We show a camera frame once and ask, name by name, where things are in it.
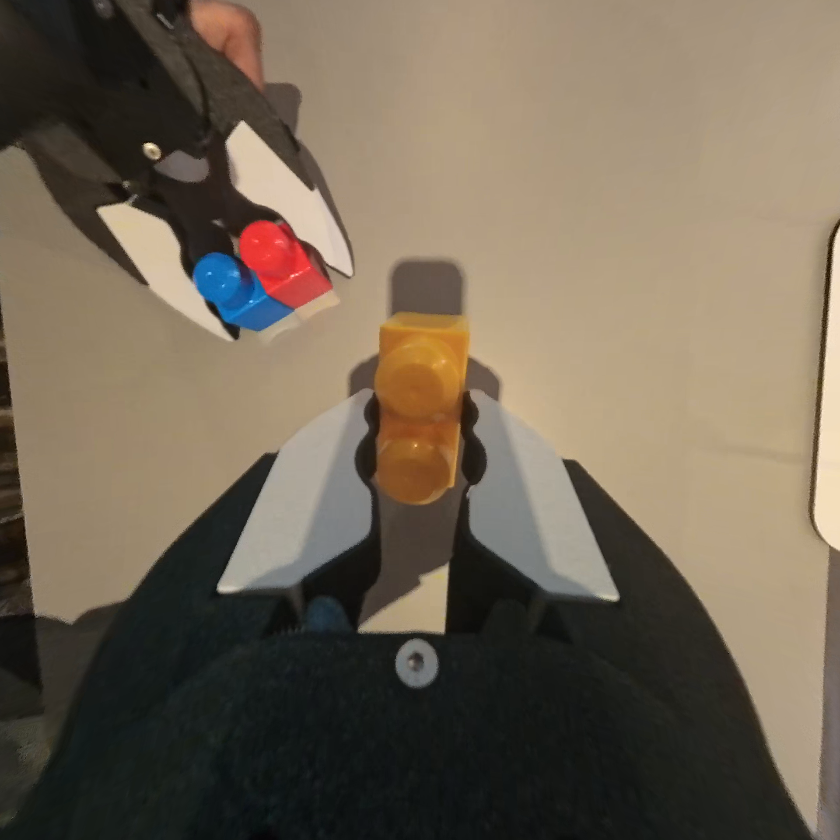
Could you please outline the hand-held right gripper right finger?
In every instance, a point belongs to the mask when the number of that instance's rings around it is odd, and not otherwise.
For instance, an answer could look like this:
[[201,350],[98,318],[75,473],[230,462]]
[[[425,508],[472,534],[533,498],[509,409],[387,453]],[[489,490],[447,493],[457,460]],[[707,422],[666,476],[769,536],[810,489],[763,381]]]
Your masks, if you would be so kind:
[[479,631],[499,602],[536,629],[556,603],[619,603],[564,459],[480,390],[465,396],[465,492],[449,562],[449,629]]

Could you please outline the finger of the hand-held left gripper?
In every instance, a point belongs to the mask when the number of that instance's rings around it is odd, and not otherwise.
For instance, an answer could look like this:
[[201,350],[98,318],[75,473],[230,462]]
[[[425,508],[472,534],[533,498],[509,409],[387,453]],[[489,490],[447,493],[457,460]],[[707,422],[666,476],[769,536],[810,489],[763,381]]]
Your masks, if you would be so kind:
[[250,202],[276,212],[322,261],[351,277],[354,262],[339,223],[316,186],[307,186],[247,122],[239,122],[226,139],[234,185]]
[[142,282],[196,326],[237,341],[240,327],[221,315],[194,279],[207,256],[238,263],[238,237],[251,221],[251,201],[239,191],[235,166],[154,164],[124,191],[123,200],[98,206],[98,218]]

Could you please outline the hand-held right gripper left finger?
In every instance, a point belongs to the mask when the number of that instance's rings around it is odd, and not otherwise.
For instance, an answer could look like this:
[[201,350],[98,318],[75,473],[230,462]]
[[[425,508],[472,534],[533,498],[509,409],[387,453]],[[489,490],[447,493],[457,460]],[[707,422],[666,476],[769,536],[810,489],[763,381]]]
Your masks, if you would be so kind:
[[217,583],[219,595],[318,596],[353,624],[382,567],[377,499],[365,473],[373,391],[355,393],[283,444]]

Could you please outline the red mega block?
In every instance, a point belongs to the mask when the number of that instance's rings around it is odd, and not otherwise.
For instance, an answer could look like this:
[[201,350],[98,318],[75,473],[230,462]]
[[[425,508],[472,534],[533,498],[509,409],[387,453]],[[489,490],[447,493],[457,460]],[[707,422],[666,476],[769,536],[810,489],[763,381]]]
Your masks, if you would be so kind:
[[318,255],[287,223],[259,220],[249,224],[239,237],[238,250],[266,293],[291,309],[303,308],[333,291]]

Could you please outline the blue mega block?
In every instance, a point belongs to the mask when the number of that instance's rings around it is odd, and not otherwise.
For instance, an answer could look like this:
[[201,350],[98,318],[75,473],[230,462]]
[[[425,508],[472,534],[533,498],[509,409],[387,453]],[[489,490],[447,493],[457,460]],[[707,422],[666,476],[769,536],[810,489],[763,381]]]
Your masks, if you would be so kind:
[[196,262],[192,277],[198,292],[226,324],[260,332],[295,312],[269,295],[256,273],[235,256],[205,255]]

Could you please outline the yellow two-stud mega block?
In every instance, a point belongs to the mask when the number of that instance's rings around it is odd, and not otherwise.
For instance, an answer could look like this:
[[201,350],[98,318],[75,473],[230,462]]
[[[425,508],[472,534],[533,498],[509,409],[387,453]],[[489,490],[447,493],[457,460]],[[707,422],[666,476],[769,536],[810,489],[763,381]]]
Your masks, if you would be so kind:
[[400,311],[381,325],[374,476],[391,499],[423,506],[454,486],[468,362],[462,315]]

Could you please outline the person's left hand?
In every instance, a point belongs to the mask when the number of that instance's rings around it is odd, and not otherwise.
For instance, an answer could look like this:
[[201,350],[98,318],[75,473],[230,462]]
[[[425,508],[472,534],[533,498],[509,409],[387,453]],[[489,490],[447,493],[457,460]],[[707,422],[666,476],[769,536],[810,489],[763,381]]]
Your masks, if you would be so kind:
[[192,1],[189,8],[197,35],[264,91],[263,40],[256,16],[230,2]]

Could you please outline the white document stand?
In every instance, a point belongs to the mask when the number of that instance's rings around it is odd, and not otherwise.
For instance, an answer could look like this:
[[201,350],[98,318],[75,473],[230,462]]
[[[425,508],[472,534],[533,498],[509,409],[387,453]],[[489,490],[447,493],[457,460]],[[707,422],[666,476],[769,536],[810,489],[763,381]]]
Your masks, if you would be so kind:
[[839,223],[826,252],[812,461],[812,525],[839,551]]

